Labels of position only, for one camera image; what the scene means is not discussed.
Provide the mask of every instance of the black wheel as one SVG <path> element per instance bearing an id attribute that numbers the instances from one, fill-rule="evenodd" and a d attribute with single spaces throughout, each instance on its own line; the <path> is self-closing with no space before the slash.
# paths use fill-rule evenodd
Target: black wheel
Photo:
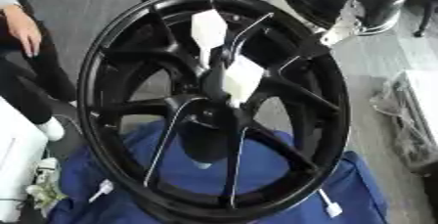
<path id="1" fill-rule="evenodd" d="M 257 90 L 238 109 L 227 104 L 226 96 L 217 96 L 205 86 L 212 71 L 199 68 L 198 48 L 190 36 L 192 15 L 212 7 L 227 21 L 228 42 L 234 43 L 217 51 L 217 60 L 230 62 L 233 54 L 242 54 L 266 69 Z M 78 96 L 84 135 L 111 179 L 142 210 L 164 223 L 247 223 L 285 210 L 322 186 L 342 155 L 349 130 L 347 91 L 334 59 L 330 55 L 312 60 L 294 56 L 297 44 L 310 35 L 290 15 L 260 0 L 150 0 L 140 4 L 103 30 L 82 65 Z M 168 73 L 171 94 L 130 100 L 139 85 L 159 70 Z M 280 98 L 285 106 L 296 148 L 254 119 L 261 104 L 272 97 Z M 142 113 L 161 115 L 166 122 L 147 166 L 130 156 L 118 135 L 122 116 Z M 159 176 L 158 168 L 175 135 L 190 127 L 218 134 L 214 138 L 225 147 L 226 152 L 215 157 L 226 158 L 228 163 L 225 185 L 218 195 L 177 188 Z M 238 194 L 245 138 L 278 154 L 288 170 L 270 185 Z M 193 159 L 203 158 L 208 157 L 193 155 Z"/>

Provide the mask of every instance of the rim lip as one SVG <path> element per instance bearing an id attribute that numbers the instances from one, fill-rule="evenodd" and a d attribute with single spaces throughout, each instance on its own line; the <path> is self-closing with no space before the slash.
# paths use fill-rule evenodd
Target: rim lip
<path id="1" fill-rule="evenodd" d="M 137 6 L 134 6 L 133 8 L 125 11 L 120 16 L 118 16 L 114 21 L 112 21 L 96 38 L 96 40 L 91 45 L 85 61 L 83 62 L 82 69 L 79 76 L 79 86 L 78 86 L 78 98 L 79 98 L 79 105 L 78 105 L 78 114 L 80 119 L 80 124 L 82 128 L 84 129 L 84 135 L 88 142 L 88 144 L 91 146 L 91 149 L 93 151 L 93 154 L 97 157 L 97 160 L 104 166 L 104 168 L 109 172 L 109 175 L 114 181 L 118 182 L 124 189 L 126 189 L 128 192 L 130 192 L 134 199 L 137 200 L 137 203 L 139 203 L 140 200 L 145 200 L 147 198 L 146 189 L 143 187 L 140 187 L 139 183 L 133 180 L 131 177 L 129 177 L 127 174 L 125 174 L 115 163 L 114 160 L 111 160 L 108 151 L 102 146 L 100 137 L 97 135 L 97 131 L 93 124 L 90 121 L 88 110 L 84 104 L 84 102 L 87 102 L 88 98 L 88 91 L 87 88 L 89 88 L 89 80 L 95 80 L 94 78 L 90 79 L 90 74 L 93 69 L 93 67 L 96 67 L 99 65 L 99 62 L 96 62 L 100 58 L 100 51 L 99 49 L 101 47 L 109 46 L 114 39 L 117 38 L 117 36 L 126 28 L 128 27 L 132 22 L 135 22 L 137 19 L 141 18 L 145 11 L 148 10 L 151 4 L 159 4 L 160 2 L 172 2 L 172 0 L 150 0 L 143 4 L 139 4 Z M 266 3 L 260 0 L 235 0 L 236 3 L 243 3 L 243 4 L 253 4 L 258 7 L 255 7 L 256 10 L 263 11 L 263 10 L 270 10 L 276 12 L 276 18 L 277 20 L 284 21 L 283 23 L 293 26 L 294 31 L 297 35 L 303 34 L 310 35 L 310 31 L 302 25 L 299 21 L 294 19 L 292 16 L 286 14 L 285 12 L 281 11 L 280 9 Z M 322 172 L 319 176 L 316 176 L 317 179 L 314 179 L 310 181 L 306 186 L 301 188 L 299 191 L 292 194 L 292 196 L 288 196 L 284 198 L 282 201 L 277 201 L 274 203 L 270 203 L 269 205 L 264 205 L 265 207 L 261 206 L 252 206 L 249 208 L 240 208 L 235 211 L 227 211 L 226 213 L 218 213 L 217 211 L 209 211 L 205 210 L 204 214 L 199 214 L 196 217 L 194 215 L 188 215 L 187 212 L 193 213 L 193 207 L 187 206 L 184 203 L 173 203 L 170 200 L 167 200 L 167 202 L 152 202 L 149 200 L 149 202 L 145 204 L 140 203 L 140 207 L 145 210 L 147 210 L 147 207 L 144 205 L 151 205 L 158 204 L 160 207 L 166 208 L 171 213 L 179 215 L 179 216 L 185 216 L 187 218 L 215 218 L 215 221 L 218 223 L 230 223 L 231 221 L 246 221 L 246 220 L 252 220 L 259 217 L 263 217 L 265 215 L 268 215 L 273 212 L 277 212 L 283 209 L 287 209 L 290 207 L 293 207 L 294 205 L 304 201 L 309 196 L 311 196 L 315 191 L 317 191 L 322 184 L 326 181 L 326 179 L 333 173 L 335 170 L 335 167 L 337 166 L 338 162 L 340 161 L 342 152 L 346 146 L 346 139 L 348 135 L 349 130 L 349 103 L 348 103 L 348 95 L 346 91 L 346 86 L 344 83 L 344 79 L 335 64 L 334 60 L 332 61 L 334 71 L 337 72 L 335 75 L 339 76 L 339 82 L 340 82 L 340 89 L 344 91 L 342 97 L 340 98 L 340 104 L 342 106 L 342 112 L 343 116 L 340 116 L 340 126 L 338 126 L 339 129 L 342 131 L 339 133 L 341 142 L 343 144 L 343 147 L 341 150 L 336 152 L 336 155 L 333 156 L 333 159 L 331 159 L 331 163 L 325 167 L 322 167 Z"/>

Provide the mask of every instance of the person's arm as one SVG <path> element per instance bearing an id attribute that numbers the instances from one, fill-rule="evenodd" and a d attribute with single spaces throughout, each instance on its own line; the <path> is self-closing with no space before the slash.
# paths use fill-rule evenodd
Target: person's arm
<path id="1" fill-rule="evenodd" d="M 20 41 L 25 53 L 29 57 L 38 55 L 41 33 L 20 3 L 17 0 L 0 0 L 0 10 L 6 17 L 9 32 Z"/>

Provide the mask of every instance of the person's hand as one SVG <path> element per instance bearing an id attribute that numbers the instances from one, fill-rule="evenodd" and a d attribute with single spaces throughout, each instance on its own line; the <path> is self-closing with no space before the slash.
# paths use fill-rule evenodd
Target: person's hand
<path id="1" fill-rule="evenodd" d="M 41 43 L 41 32 L 35 21 L 17 5 L 4 7 L 3 12 L 6 16 L 9 32 L 20 41 L 27 56 L 37 56 Z"/>

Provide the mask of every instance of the plastic bag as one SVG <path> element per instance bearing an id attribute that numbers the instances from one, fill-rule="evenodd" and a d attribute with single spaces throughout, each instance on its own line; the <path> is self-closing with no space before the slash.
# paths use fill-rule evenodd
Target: plastic bag
<path id="1" fill-rule="evenodd" d="M 437 81 L 436 71 L 406 70 L 371 98 L 376 111 L 392 118 L 397 133 L 392 143 L 395 153 L 410 171 L 422 175 L 430 173 L 438 162 L 438 147 L 430 129 L 433 119 L 429 117 L 433 99 L 438 101 L 433 86 Z"/>

